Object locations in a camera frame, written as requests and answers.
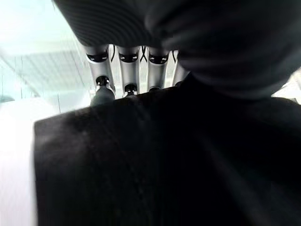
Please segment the white wall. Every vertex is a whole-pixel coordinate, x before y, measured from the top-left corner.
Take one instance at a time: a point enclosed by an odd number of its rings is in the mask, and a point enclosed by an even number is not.
[[[0,226],[36,224],[34,122],[89,103],[89,94],[77,91],[0,104]]]

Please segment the dark cloth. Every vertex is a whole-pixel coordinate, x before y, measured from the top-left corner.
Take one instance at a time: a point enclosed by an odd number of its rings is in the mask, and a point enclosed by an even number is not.
[[[237,101],[192,76],[39,121],[39,225],[299,225],[300,122],[290,100]]]
[[[301,225],[301,1],[125,2],[191,74],[37,122],[39,225]]]

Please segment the ceiling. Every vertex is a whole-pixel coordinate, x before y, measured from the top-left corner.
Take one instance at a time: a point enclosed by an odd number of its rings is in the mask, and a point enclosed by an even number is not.
[[[15,100],[48,97],[94,89],[85,52],[51,0],[11,0],[0,3],[0,95]],[[118,55],[112,62],[117,98],[121,97]],[[166,86],[173,78],[174,61],[167,65]],[[147,64],[140,65],[141,91],[146,91]],[[300,95],[301,74],[276,96]]]

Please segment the black cable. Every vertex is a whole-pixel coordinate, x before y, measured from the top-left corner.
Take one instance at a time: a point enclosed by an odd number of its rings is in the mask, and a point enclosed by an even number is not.
[[[174,50],[173,50],[173,59],[174,59],[174,62],[176,62],[177,60],[175,59],[175,57],[174,57]]]
[[[113,47],[113,55],[112,55],[112,58],[111,58],[111,62],[113,61],[114,56],[115,56],[115,45],[114,45],[114,47]]]
[[[146,51],[146,46],[142,46],[142,57],[140,58],[140,62],[144,58],[145,61],[147,62],[146,56],[145,56],[145,51]]]

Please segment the black fabric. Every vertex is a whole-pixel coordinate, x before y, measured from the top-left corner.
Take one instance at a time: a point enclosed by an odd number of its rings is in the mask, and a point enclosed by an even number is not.
[[[199,82],[256,100],[301,62],[301,1],[55,0],[85,46],[178,49]]]
[[[301,106],[194,84],[37,122],[39,225],[299,225]]]
[[[57,2],[83,44],[119,44],[95,33],[118,1]],[[301,1],[123,3],[148,31],[124,45],[153,36],[191,74],[37,122],[39,225],[301,225],[301,107],[270,97],[301,63]]]
[[[55,0],[55,3],[84,46],[161,46],[146,30],[139,12],[123,0]]]

